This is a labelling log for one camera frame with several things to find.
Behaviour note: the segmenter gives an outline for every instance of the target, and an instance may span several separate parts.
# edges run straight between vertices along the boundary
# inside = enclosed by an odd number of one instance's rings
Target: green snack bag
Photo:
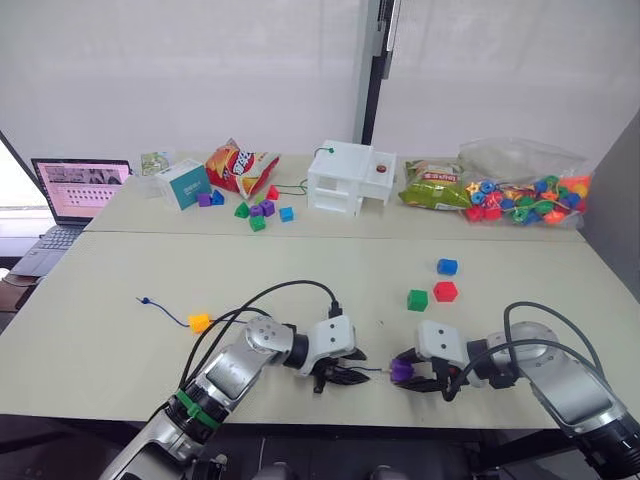
[[[464,210],[471,207],[469,194],[460,181],[462,167],[438,165],[427,160],[405,163],[407,188],[398,195],[413,207],[433,210]]]

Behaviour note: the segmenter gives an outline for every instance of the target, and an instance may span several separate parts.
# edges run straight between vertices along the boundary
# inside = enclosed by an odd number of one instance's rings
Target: teal box
[[[176,208],[185,208],[197,203],[198,194],[211,193],[211,184],[204,165],[185,160],[156,175],[165,199]]]

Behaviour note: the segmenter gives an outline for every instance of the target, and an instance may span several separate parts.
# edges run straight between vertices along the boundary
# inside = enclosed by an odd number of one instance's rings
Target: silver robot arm
[[[418,327],[417,346],[394,359],[407,375],[395,384],[418,392],[442,391],[445,399],[451,383],[470,361],[478,363],[467,377],[474,387],[514,385],[508,348],[483,354],[504,345],[504,332],[486,339],[467,341],[449,325],[424,321]],[[558,342],[545,325],[521,322],[511,327],[512,340]],[[563,350],[550,345],[522,345],[514,348],[517,368],[530,382],[534,396],[565,435],[572,439],[603,478],[626,478],[640,470],[640,425],[598,374]],[[413,376],[407,365],[431,362],[436,379]]]
[[[355,328],[346,315],[319,322],[308,336],[270,317],[252,319],[236,342],[224,347],[193,381],[171,396],[100,480],[183,478],[265,366],[294,368],[299,375],[313,375],[322,386],[325,381],[352,385],[368,380],[360,372],[336,368],[341,357],[366,359],[356,348]]]

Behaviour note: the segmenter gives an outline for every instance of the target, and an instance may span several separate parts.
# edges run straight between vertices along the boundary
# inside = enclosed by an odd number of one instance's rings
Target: laptop keyboard
[[[80,228],[57,228],[44,236],[42,244],[38,245],[38,248],[66,250],[81,232]]]

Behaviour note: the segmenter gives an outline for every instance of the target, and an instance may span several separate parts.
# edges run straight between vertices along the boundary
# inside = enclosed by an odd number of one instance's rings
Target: red chip bag
[[[209,157],[205,168],[213,185],[249,198],[264,185],[278,160],[278,153],[245,152],[231,139]]]

